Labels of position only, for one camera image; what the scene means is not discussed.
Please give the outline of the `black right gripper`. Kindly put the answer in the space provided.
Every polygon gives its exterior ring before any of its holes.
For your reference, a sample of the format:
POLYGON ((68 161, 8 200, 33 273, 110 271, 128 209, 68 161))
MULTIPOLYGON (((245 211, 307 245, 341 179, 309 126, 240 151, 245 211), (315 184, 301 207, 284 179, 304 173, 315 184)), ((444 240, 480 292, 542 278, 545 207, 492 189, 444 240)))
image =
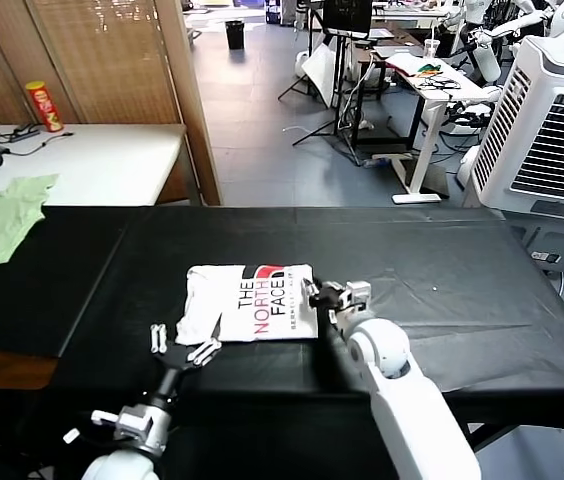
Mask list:
POLYGON ((305 294, 314 294, 307 296, 307 303, 313 308, 342 308, 348 295, 348 290, 337 282, 303 278, 302 288, 305 294))

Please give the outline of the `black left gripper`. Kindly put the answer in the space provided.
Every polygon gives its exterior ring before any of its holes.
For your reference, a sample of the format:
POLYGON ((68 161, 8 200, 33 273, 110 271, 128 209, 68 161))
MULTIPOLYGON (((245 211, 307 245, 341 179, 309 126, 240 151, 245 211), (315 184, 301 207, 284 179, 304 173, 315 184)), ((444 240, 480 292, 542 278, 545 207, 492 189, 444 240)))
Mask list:
POLYGON ((151 353, 159 365, 159 382, 149 396, 149 404, 166 408, 178 396, 182 379, 196 366, 205 366, 221 350, 221 313, 187 313, 185 344, 167 345, 165 324, 150 326, 151 353))

